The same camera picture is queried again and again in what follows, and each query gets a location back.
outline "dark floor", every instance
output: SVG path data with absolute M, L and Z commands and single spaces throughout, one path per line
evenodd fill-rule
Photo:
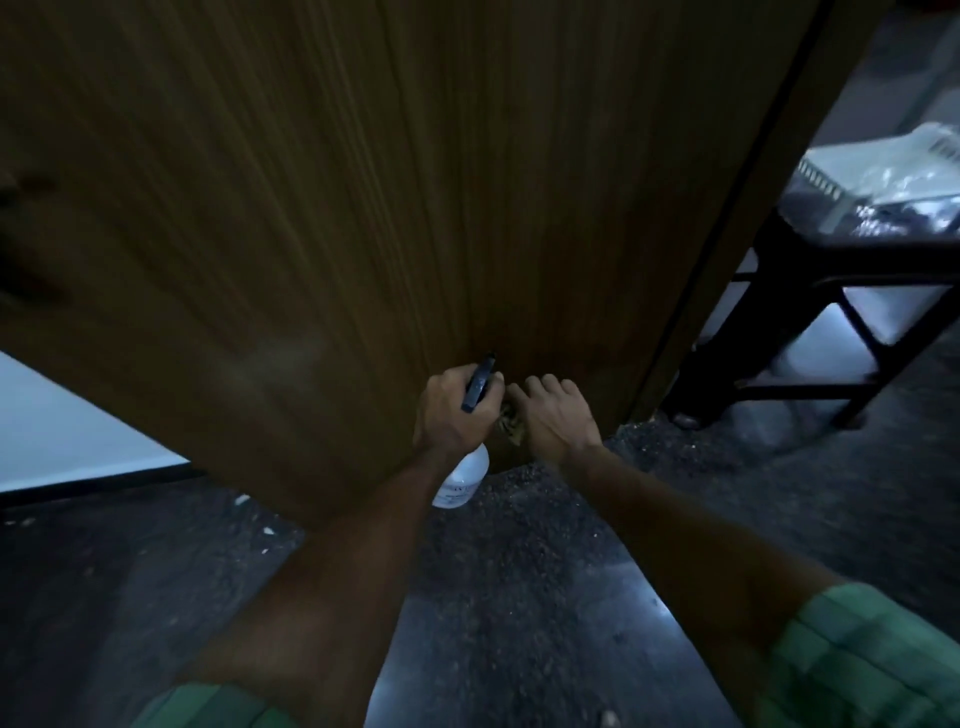
M 960 636 L 960 331 L 870 410 L 825 433 L 809 407 L 738 405 L 612 446 L 727 516 L 872 581 Z M 204 481 L 7 511 L 4 724 L 128 724 L 296 547 L 299 533 Z M 264 532 L 269 526 L 275 532 Z M 610 530 L 531 467 L 434 511 L 370 726 L 735 725 Z

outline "white wall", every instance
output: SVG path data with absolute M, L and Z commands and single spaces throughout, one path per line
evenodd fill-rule
M 185 462 L 0 352 L 0 492 Z

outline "wood grain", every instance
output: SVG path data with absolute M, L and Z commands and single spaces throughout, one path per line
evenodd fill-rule
M 487 349 L 610 432 L 817 5 L 5 1 L 0 163 L 60 192 L 2 224 L 67 300 L 0 348 L 306 523 Z

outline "wrist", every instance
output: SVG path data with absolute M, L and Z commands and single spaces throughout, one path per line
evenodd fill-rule
M 564 477 L 571 481 L 589 477 L 598 465 L 611 457 L 615 458 L 616 455 L 606 449 L 602 443 L 588 443 L 570 448 L 563 462 L 560 463 L 560 470 Z

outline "white spray bottle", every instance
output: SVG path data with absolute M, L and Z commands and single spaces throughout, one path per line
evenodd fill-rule
M 472 412 L 487 390 L 487 382 L 493 373 L 496 355 L 493 352 L 480 363 L 467 383 L 467 394 L 460 408 Z M 453 473 L 446 477 L 444 484 L 433 498 L 437 508 L 459 508 L 473 497 L 480 487 L 480 481 L 490 468 L 490 455 L 483 443 L 467 457 L 457 463 Z

